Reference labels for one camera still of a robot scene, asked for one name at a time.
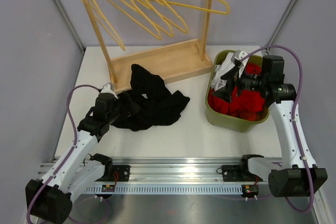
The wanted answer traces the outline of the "black t shirt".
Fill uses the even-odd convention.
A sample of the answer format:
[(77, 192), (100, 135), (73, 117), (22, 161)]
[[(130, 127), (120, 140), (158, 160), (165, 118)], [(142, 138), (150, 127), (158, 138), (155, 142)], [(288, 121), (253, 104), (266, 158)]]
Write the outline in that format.
[(171, 93), (160, 76), (140, 65), (133, 64), (131, 70), (131, 89), (123, 92), (131, 95), (139, 105), (139, 112), (129, 118), (118, 118), (112, 125), (136, 132), (177, 122), (190, 98), (179, 90)]

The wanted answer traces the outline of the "yellow hanger of orange shirt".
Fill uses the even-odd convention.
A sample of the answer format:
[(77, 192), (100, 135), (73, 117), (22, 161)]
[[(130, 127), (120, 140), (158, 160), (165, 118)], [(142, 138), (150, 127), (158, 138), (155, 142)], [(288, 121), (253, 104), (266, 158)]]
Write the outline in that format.
[(89, 8), (92, 11), (92, 17), (94, 18), (94, 20), (97, 21), (100, 26), (110, 35), (110, 37), (117, 43), (117, 45), (123, 51), (125, 51), (125, 46), (122, 39), (115, 31), (114, 27), (110, 24), (108, 19), (105, 17), (96, 0), (81, 0), (81, 2), (84, 4), (86, 9)]

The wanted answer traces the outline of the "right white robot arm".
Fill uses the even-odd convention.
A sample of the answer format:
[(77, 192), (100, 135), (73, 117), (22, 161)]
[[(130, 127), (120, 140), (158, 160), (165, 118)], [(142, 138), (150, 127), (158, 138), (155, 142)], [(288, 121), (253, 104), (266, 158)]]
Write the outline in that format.
[(238, 167), (239, 176), (254, 176), (266, 181), (274, 197), (312, 197), (326, 182), (325, 168), (318, 168), (303, 133), (298, 112), (299, 91), (284, 82), (285, 61), (281, 56), (262, 58), (259, 74), (247, 73), (247, 59), (242, 51), (229, 58), (231, 66), (220, 76), (226, 85), (215, 90), (214, 96), (232, 101), (233, 90), (257, 91), (265, 100), (276, 126), (281, 147), (282, 167), (261, 155), (244, 155)]

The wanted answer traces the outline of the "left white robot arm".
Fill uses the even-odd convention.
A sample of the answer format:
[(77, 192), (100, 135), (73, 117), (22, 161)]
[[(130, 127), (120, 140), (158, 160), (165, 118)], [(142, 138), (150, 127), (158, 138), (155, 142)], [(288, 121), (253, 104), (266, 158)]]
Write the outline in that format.
[(94, 154), (87, 165), (82, 162), (98, 145), (114, 121), (125, 120), (138, 113), (140, 107), (124, 94), (101, 92), (95, 105), (75, 128), (74, 141), (60, 159), (39, 180), (30, 180), (25, 188), (27, 215), (51, 223), (64, 223), (78, 197), (95, 181), (118, 180), (112, 158)]

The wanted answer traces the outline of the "red t shirt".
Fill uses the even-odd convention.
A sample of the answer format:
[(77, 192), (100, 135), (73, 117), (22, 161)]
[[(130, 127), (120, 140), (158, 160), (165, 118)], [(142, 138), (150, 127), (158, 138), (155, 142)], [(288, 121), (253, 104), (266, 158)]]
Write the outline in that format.
[(261, 74), (261, 67), (255, 63), (248, 62), (245, 67), (246, 74), (255, 74), (260, 75)]
[(220, 114), (257, 121), (258, 114), (264, 109), (265, 99), (260, 96), (259, 92), (243, 90), (237, 96), (237, 88), (235, 88), (232, 92), (231, 103), (213, 96), (213, 92), (214, 90), (210, 89), (207, 101), (209, 106)]

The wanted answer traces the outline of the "white t shirt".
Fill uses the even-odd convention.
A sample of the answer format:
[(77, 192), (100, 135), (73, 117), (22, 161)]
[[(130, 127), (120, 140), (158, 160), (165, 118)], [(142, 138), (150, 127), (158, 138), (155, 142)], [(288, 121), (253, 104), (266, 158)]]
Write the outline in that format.
[(211, 81), (211, 88), (214, 91), (217, 91), (221, 88), (226, 87), (226, 82), (227, 81), (222, 80), (221, 76), (226, 74), (227, 72), (229, 72), (235, 66), (233, 61), (232, 61), (233, 55), (234, 55), (233, 52), (229, 52), (227, 54), (225, 60), (220, 65), (216, 65), (214, 76), (213, 76), (212, 81)]

